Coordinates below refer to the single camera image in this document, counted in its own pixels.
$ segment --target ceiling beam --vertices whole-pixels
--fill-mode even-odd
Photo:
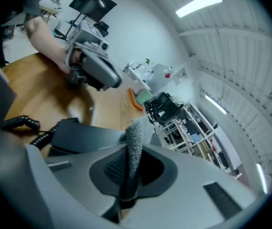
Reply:
[[[253,29],[246,29],[240,27],[216,27],[220,34],[226,35],[238,35],[238,36],[245,36],[245,37],[253,37],[265,42],[272,42],[272,35],[263,33],[261,31],[253,30]],[[190,36],[190,35],[197,35],[197,34],[205,34],[205,33],[216,33],[215,29],[212,27],[209,28],[202,28],[202,29],[195,29],[189,30],[182,33],[179,33],[179,36]]]
[[[218,75],[210,70],[207,70],[205,68],[200,67],[199,70],[201,72],[204,72],[213,78],[222,81],[222,76]],[[272,117],[270,114],[263,108],[263,106],[256,101],[252,96],[250,96],[245,90],[237,86],[235,83],[232,83],[228,80],[228,78],[224,78],[223,82],[230,87],[232,90],[236,91],[238,94],[240,94],[242,97],[244,97],[251,105],[253,105],[257,111],[262,115],[262,117],[269,123],[269,125],[272,127]]]

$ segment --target ceiling fixture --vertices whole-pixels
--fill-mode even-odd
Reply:
[[[205,95],[205,98],[210,101],[214,106],[216,106],[223,114],[227,114],[227,111],[223,109],[216,101],[214,101],[212,98],[210,98],[208,95]]]
[[[177,16],[180,18],[184,17],[187,14],[190,14],[196,10],[200,10],[204,7],[223,2],[223,0],[194,0],[181,9],[176,11]]]
[[[99,3],[101,4],[101,6],[102,6],[103,8],[105,8],[105,5],[104,5],[104,3],[103,3],[101,0],[99,0]]]
[[[257,169],[258,169],[258,172],[259,172],[259,175],[260,175],[263,191],[264,191],[265,194],[268,194],[268,186],[266,184],[266,180],[265,180],[265,177],[264,177],[263,168],[262,168],[261,164],[259,164],[259,163],[256,164],[256,166],[257,166]]]

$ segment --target tabletop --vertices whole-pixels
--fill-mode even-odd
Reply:
[[[40,53],[17,60],[2,70],[17,94],[5,119],[28,115],[41,123],[42,131],[71,117],[78,117],[87,125],[125,130],[133,118],[145,114],[133,106],[128,88],[135,83],[124,73],[119,88],[99,92],[85,85],[72,87],[57,65]],[[24,143],[37,137],[24,128],[14,133]],[[50,146],[45,147],[42,155],[46,157],[49,150]]]

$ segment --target person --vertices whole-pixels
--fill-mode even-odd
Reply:
[[[6,65],[2,49],[3,24],[12,20],[21,13],[26,13],[24,28],[33,47],[52,61],[65,73],[69,73],[69,67],[65,64],[66,48],[53,36],[48,25],[40,17],[39,0],[0,0],[0,67]],[[80,52],[75,50],[71,63],[79,60]]]

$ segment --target black vent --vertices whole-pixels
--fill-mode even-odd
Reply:
[[[218,183],[211,183],[204,186],[208,195],[219,209],[225,219],[229,219],[238,214],[242,208],[228,195]]]

